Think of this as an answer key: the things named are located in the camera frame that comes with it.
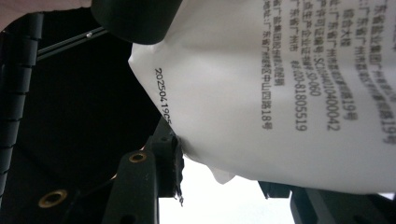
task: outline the plastic packaging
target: plastic packaging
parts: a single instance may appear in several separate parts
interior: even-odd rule
[[[394,1],[188,0],[130,65],[222,183],[395,191],[395,24]]]

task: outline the black plastic part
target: black plastic part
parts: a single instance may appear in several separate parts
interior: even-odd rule
[[[290,186],[259,181],[260,188],[265,198],[289,198]]]
[[[39,48],[96,27],[88,8],[45,13]],[[35,216],[29,211],[35,210],[37,199],[67,186],[80,189],[84,197],[73,206],[73,220],[63,224],[101,223],[111,188],[85,195],[107,182],[122,155],[141,148],[155,131],[160,113],[126,63],[131,44],[110,34],[94,36],[33,69],[7,173],[1,224],[32,224]],[[38,223],[60,223],[52,211],[46,209],[47,220]]]
[[[156,179],[152,152],[136,151],[122,157],[102,224],[157,224]]]
[[[181,145],[165,119],[160,119],[157,129],[145,149],[152,150],[156,158],[158,196],[173,198],[177,194],[181,199],[183,155]]]
[[[396,205],[394,204],[394,200],[390,200],[379,194],[371,194],[367,195],[367,197],[389,223],[396,223]]]
[[[73,209],[73,206],[78,199],[79,191],[71,187],[65,188],[64,186],[59,186],[54,183],[51,183],[48,186],[48,189],[49,191],[43,192],[40,195],[36,195],[33,200],[28,203],[29,206],[22,208],[20,215],[15,217],[13,223],[25,223],[25,220],[29,220],[29,224],[67,223],[69,219],[69,213]],[[48,208],[38,206],[38,202],[43,196],[55,190],[64,190],[66,192],[66,197],[63,201]],[[56,199],[57,197],[55,196],[52,199],[49,198],[49,201]]]
[[[91,30],[89,32],[85,32],[84,34],[73,36],[69,39],[66,39],[66,40],[60,42],[60,43],[56,43],[56,44],[48,46],[44,49],[40,49],[37,53],[37,61],[39,62],[39,61],[46,59],[50,56],[61,53],[64,50],[71,49],[75,46],[78,46],[82,43],[93,40],[96,37],[105,35],[107,33],[108,33],[108,31],[105,30],[103,27],[98,27],[98,28]]]
[[[0,119],[0,150],[8,149],[17,142],[19,121]]]
[[[113,181],[109,180],[88,194],[81,195],[63,224],[101,223]]]
[[[8,65],[0,71],[0,89],[24,94],[29,91],[32,68]]]
[[[22,118],[25,95],[0,92],[0,118],[18,120]]]
[[[137,44],[161,42],[181,0],[93,0],[92,15],[111,34]]]
[[[29,14],[1,33],[0,46],[0,197],[3,197],[12,148],[16,144],[24,99],[35,65],[43,14]]]
[[[179,197],[184,161],[181,146],[162,118],[144,150],[126,154],[107,203],[103,224],[157,224],[158,198]]]
[[[296,224],[394,223],[367,195],[295,188],[290,207]]]

